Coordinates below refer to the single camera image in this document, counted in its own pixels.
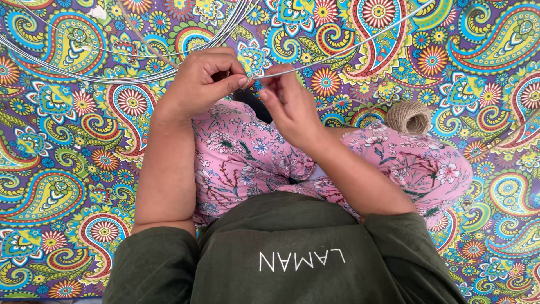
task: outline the pink floral pants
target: pink floral pants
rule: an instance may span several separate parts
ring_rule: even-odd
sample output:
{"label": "pink floral pants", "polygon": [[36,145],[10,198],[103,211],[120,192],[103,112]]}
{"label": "pink floral pants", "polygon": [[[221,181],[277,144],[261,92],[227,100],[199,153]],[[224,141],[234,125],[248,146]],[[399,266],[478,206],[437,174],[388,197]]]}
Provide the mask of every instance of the pink floral pants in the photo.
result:
{"label": "pink floral pants", "polygon": [[[316,163],[291,146],[278,130],[259,121],[251,108],[219,101],[193,120],[197,207],[194,220],[205,226],[241,201],[270,191],[289,191],[338,203],[360,216],[327,177],[310,179]],[[433,226],[469,188],[467,160],[427,135],[406,135],[375,121],[354,129],[341,142],[398,184]],[[299,181],[291,184],[290,179]]]}

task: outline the left hand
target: left hand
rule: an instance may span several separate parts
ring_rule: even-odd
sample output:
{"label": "left hand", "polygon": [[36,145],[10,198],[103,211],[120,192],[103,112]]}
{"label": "left hand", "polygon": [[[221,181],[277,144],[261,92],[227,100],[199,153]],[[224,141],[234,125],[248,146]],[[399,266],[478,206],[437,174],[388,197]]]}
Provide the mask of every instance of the left hand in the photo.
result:
{"label": "left hand", "polygon": [[[214,81],[212,75],[231,74]],[[176,77],[161,97],[156,111],[172,121],[190,123],[218,100],[240,89],[248,78],[233,48],[209,48],[189,54],[178,68]]]}

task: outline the person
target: person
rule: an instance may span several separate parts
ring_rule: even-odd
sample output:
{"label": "person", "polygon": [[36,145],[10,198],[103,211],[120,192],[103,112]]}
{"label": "person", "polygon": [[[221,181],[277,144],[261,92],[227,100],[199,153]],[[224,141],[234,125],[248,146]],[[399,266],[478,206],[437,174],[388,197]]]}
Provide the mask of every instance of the person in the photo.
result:
{"label": "person", "polygon": [[261,80],[275,128],[223,99],[247,81],[231,48],[178,69],[103,303],[465,303],[426,226],[468,189],[463,156],[380,121],[326,128],[295,73]]}

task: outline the leg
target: leg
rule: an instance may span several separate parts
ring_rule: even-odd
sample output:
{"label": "leg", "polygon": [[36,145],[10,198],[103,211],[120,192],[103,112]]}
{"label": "leg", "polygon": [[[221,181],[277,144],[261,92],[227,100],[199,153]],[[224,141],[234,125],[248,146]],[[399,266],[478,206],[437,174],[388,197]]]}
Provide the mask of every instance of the leg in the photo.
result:
{"label": "leg", "polygon": [[[470,164],[452,147],[427,135],[398,133],[380,121],[345,134],[341,142],[398,184],[428,225],[463,195],[473,178]],[[337,202],[359,218],[327,177],[279,188],[287,189],[315,192],[313,196]]]}
{"label": "leg", "polygon": [[289,184],[288,178],[305,180],[315,168],[311,158],[242,103],[221,100],[192,124],[197,224],[209,224],[246,198]]}

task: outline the hand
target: hand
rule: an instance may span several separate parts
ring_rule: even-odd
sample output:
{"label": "hand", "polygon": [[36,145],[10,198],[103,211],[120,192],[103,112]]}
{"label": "hand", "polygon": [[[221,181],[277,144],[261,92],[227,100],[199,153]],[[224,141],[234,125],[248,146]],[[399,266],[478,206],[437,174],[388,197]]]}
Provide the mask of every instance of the hand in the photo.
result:
{"label": "hand", "polygon": [[193,116],[204,113],[218,100],[243,87],[247,79],[232,48],[195,51],[178,68],[156,111],[161,120],[165,116],[173,121],[189,122]]}
{"label": "hand", "polygon": [[[290,64],[274,65],[268,73],[292,69]],[[313,95],[298,82],[295,73],[263,78],[261,83],[265,88],[259,91],[259,96],[280,134],[290,144],[308,152],[310,148],[317,147],[323,137],[329,136],[317,115]]]}

